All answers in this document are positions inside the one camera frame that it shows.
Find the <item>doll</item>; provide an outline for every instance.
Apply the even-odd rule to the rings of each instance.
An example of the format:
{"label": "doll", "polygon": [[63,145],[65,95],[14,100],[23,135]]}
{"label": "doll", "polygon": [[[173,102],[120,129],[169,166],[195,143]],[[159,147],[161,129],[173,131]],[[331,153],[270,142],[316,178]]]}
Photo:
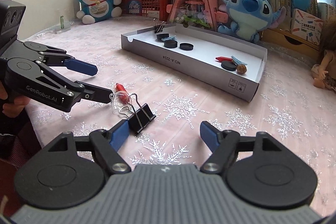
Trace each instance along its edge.
{"label": "doll", "polygon": [[324,24],[319,48],[320,64],[311,68],[313,85],[336,91],[336,18]]}

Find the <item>blue gripper pad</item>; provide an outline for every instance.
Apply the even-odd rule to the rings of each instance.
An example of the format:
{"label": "blue gripper pad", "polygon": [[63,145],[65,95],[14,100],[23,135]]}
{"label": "blue gripper pad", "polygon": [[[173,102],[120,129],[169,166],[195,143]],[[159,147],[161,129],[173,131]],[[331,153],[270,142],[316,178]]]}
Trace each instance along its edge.
{"label": "blue gripper pad", "polygon": [[95,65],[86,63],[77,59],[67,59],[63,62],[64,66],[68,70],[73,70],[74,72],[79,72],[86,75],[94,76],[98,73],[98,69]]}
{"label": "blue gripper pad", "polygon": [[213,127],[209,123],[205,123],[204,121],[201,122],[201,125],[199,127],[199,133],[201,135],[201,138],[205,142],[207,147],[211,150],[211,152],[214,152],[220,145],[215,130],[219,131],[217,128]]}
{"label": "blue gripper pad", "polygon": [[128,136],[130,135],[128,120],[124,119],[122,121],[124,122],[116,130],[112,132],[110,146],[115,151],[118,151],[122,147]]}

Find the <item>red crate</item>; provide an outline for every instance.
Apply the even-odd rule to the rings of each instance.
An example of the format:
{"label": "red crate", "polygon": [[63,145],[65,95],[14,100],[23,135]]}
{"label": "red crate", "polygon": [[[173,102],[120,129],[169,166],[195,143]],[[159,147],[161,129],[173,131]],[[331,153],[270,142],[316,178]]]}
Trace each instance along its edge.
{"label": "red crate", "polygon": [[171,0],[122,0],[120,4],[123,14],[144,17],[156,17],[161,21],[168,19],[167,5]]}

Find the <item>glittery table surface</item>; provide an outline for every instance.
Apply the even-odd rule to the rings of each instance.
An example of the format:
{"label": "glittery table surface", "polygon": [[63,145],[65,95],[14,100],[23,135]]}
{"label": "glittery table surface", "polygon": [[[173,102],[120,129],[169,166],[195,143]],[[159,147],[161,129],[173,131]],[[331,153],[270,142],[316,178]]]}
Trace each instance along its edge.
{"label": "glittery table surface", "polygon": [[[71,80],[113,88],[115,83],[148,103],[155,120],[139,137],[130,136],[119,150],[130,164],[197,166],[210,155],[199,136],[207,120],[218,129],[232,128],[241,135],[266,131],[308,163],[319,185],[312,207],[321,215],[336,208],[336,94],[312,85],[307,61],[288,56],[283,48],[268,47],[266,70],[251,103],[121,49],[120,35],[153,25],[138,17],[110,19],[93,25],[75,23],[68,32],[34,35],[31,41],[66,49],[75,58],[95,64],[94,77],[55,68]],[[87,135],[111,128],[121,118],[110,104],[82,100],[70,113],[31,101],[26,107],[42,145],[59,133]],[[241,153],[240,159],[250,155]],[[82,152],[81,156],[90,158]]]}

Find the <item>dollhouse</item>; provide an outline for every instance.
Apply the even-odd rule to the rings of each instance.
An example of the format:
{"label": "dollhouse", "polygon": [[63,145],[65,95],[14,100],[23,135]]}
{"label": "dollhouse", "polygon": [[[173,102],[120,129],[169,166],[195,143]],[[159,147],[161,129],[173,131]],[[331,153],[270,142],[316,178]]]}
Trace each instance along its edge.
{"label": "dollhouse", "polygon": [[217,31],[217,23],[226,23],[226,13],[217,11],[217,0],[175,0],[167,6],[169,23],[181,23],[202,29]]}

